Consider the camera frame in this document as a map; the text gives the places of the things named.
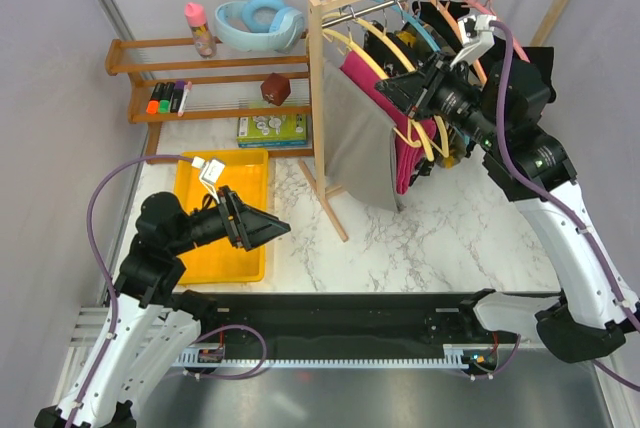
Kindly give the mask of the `pink trousers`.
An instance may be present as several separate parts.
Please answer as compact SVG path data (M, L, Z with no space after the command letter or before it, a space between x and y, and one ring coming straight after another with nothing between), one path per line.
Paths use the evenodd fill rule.
M393 120L396 127L402 132L402 135L405 136L408 127L408 118L375 89L375 84L380 81L380 78L374 70L355 52L350 52L346 56L340 69L378 104ZM411 177L414 174L416 166L425 157L425 152L421 144L418 147L411 147L398 135L395 135L395 147L397 161L396 191L398 194L404 195L411 185Z

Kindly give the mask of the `yellow hanger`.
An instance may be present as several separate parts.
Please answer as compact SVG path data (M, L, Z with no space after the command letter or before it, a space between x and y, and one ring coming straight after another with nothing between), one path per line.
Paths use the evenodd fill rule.
M335 41L342 43L348 52L355 52L360 57L360 59L373 70L378 80L388 79L388 76L384 72L384 70L352 39L330 28L323 29L322 36L330 43L333 43ZM424 138L427 140L427 146L423 145L422 138L420 138L419 140L413 140L411 138L411 129L413 126L414 124L412 122L409 122L407 124L406 134L403 134L397 127L394 127L393 131L396 133L397 137L407 146L412 148L420 148L424 152L426 159L429 162L433 162L435 160L435 156L428 137L424 136Z
M375 37L377 37L387 48L395 55L395 57L404 65L408 72L413 72L416 70L415 66L409 61L409 59L404 55L404 53L400 50L400 48L391 41L391 39L382 31L377 29L370 22L363 20L361 18L357 18L355 13L351 14L351 18L353 21L363 28L366 28L369 33L372 33ZM426 158L428 161L433 162L435 160L435 155L433 150L439 152L443 158L447 158L450 155L449 150L449 137L447 132L447 127L442 118L438 115L434 117L435 124L438 129L438 133L440 135L441 144L438 145L435 143L425 132L422 124L414 119L407 119L407 134L401 135L400 138L407 144L412 147L421 146L425 152Z

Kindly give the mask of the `grey trousers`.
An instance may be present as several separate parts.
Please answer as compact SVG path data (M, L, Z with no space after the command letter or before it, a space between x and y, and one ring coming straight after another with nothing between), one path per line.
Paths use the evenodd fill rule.
M392 119L329 61L323 89L325 173L359 202L398 213Z

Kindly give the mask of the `blue hanger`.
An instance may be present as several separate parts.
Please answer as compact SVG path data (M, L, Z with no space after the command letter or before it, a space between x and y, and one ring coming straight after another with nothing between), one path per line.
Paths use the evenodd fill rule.
M397 4L391 5L386 9L383 9L382 11L374 14L370 19L370 23L386 35L388 33L395 33L396 31L403 30L404 28L409 26L415 29L422 36L422 38L432 48L433 53L439 52L441 50L440 44L423 25L423 23L416 19L413 14L407 13L402 7L399 7Z

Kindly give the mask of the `orange hanger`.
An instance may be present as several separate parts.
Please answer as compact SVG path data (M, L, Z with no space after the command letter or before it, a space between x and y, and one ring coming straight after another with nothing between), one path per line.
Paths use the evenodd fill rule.
M419 0L413 4L413 10L420 12L420 20L437 32L446 46L454 52L462 48L457 21L439 0Z

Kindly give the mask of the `black white patterned trousers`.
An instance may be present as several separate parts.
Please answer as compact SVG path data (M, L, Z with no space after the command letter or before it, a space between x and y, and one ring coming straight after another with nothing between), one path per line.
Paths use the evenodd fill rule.
M415 42L413 35L396 32L388 33L387 37L404 54L414 68L420 69L424 65L425 59L413 48L413 43ZM409 69L405 67L395 53L371 31L365 33L363 49L390 78L409 72Z

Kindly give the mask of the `camouflage yellow trousers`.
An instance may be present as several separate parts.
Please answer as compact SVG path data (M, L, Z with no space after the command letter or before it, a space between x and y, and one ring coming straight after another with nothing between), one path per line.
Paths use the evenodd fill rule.
M413 28L407 26L403 30L396 31L395 35L400 40L401 48L406 47L408 49L406 57L414 64L416 68L420 68L428 60L433 53L430 45L422 38L422 36ZM409 121L409 134L407 137L412 141L420 141L422 146L425 143L420 136L421 132L424 132L424 136L428 137L432 141L432 149L434 150L435 163L444 169L451 169L455 165L459 164L464 157L468 157L466 152L467 144L465 137L459 134L452 125L444 122L443 125L447 128L447 142L449 146L449 156L444 157L435 148L435 143L440 143L440 146L444 145L441 140L441 133L439 126L436 126L436 132L434 135L428 135L425 128L419 129L415 121Z

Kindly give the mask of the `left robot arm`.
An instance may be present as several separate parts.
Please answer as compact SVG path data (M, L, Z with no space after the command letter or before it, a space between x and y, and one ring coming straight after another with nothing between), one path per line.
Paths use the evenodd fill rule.
M133 427L183 350L216 336L214 303L193 291L173 292L185 272L181 254L222 239L251 251L291 230L226 186L218 196L218 203L191 213L170 192L143 202L87 363L67 395L40 410L35 426Z

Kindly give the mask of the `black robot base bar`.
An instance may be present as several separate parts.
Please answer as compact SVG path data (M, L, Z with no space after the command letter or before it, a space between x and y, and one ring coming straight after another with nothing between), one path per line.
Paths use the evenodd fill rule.
M165 308L183 308L205 333L247 325L254 334L225 334L228 360L356 361L434 358L447 344L515 341L516 328L488 330L472 307L476 293L220 293L188 290L171 295Z

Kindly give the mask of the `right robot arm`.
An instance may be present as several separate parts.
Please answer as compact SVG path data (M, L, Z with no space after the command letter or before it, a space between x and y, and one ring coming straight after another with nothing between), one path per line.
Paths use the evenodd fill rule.
M576 170L563 145L538 124L550 89L538 68L520 59L494 64L483 87L433 55L421 69L376 83L408 118L441 117L484 152L483 165L525 217L560 286L545 297L484 290L458 316L467 340L492 331L541 342L556 358L604 358L639 322L639 298L623 282L591 224Z

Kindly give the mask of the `green card box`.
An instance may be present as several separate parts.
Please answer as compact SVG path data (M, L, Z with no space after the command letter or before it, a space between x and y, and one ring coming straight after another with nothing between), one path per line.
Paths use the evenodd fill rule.
M298 147L307 144L307 117L269 115L238 120L236 141L240 148Z

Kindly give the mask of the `wooden clothes rack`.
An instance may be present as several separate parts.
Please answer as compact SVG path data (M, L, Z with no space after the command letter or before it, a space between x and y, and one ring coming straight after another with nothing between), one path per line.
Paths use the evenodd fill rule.
M325 166L325 97L324 97L324 36L322 28L323 16L342 6L362 0L307 0L308 15L308 65L310 107L313 125L313 158L314 167L309 168L304 162L299 163L304 176L315 193L322 209L336 230L340 240L346 242L349 236L339 217L333 210L329 200L345 192L340 185L327 184ZM546 12L540 18L537 29L530 44L540 46L547 41L558 24L570 0L552 0Z

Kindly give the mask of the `brown cube box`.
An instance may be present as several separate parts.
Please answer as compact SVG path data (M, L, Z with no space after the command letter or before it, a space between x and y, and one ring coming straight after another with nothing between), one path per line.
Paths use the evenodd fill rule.
M291 94L288 78L278 73L271 73L260 86L262 99L272 105L281 106Z

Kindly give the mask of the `green highlighter marker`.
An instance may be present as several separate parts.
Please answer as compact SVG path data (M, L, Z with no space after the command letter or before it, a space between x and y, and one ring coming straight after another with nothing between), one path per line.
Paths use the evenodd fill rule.
M174 88L175 88L174 82L168 82L163 84L163 88L162 88L162 92L159 100L159 106L157 110L158 113L162 114L162 113L168 113L170 111L170 105L171 105L171 100L174 93Z

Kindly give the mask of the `white pink pen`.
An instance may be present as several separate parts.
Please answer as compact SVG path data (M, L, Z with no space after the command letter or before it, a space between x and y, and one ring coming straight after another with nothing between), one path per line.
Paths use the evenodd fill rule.
M190 94L191 90L192 90L192 82L188 81L184 86L183 95L182 95L181 102L180 102L180 105L179 105L179 108L178 108L177 114L178 114L179 117L182 117L184 115L184 113L185 113L187 100L188 100L188 97L189 97L189 94Z

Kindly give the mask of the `purple highlighter marker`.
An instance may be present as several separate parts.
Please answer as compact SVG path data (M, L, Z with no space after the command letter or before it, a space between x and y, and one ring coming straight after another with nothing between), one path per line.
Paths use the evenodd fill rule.
M185 86L186 83L183 80L175 82L169 106L170 113L177 113L179 111L184 96Z

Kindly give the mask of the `orange highlighter marker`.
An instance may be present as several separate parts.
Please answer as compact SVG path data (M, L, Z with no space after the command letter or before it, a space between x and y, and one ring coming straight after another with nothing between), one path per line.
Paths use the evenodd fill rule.
M164 83L156 83L153 87L150 99L146 106L146 112L148 114L156 114L158 112L159 102L164 91Z

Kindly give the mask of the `wooden shelf rack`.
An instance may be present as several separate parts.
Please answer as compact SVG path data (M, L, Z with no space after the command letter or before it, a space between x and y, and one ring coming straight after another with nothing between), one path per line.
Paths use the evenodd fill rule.
M180 57L193 47L190 37L111 42L105 69L111 76L129 77L127 120L147 126L146 155L157 153L161 129L170 122L312 114L310 62L306 54L257 57L237 53L231 57L233 51L219 44L227 56L182 60ZM261 84L273 73L290 82L291 93L280 106L262 98ZM148 109L157 84L174 86L179 81L192 84L183 114L169 106Z

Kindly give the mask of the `pink water bottle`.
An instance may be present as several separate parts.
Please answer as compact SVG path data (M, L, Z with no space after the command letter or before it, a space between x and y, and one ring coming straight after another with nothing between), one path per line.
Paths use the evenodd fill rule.
M189 2L184 8L184 15L198 54L204 59L213 58L217 47L208 26L204 7L198 3Z

